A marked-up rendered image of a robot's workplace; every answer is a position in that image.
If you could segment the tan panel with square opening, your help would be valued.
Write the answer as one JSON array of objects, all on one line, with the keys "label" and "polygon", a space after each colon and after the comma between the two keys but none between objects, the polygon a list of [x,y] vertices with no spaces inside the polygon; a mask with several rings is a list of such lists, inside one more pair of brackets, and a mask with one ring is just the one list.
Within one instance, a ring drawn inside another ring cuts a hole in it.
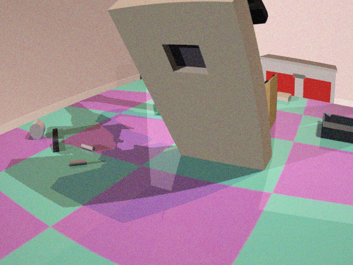
[{"label": "tan panel with square opening", "polygon": [[247,0],[118,0],[108,9],[183,156],[265,170],[265,81]]}]

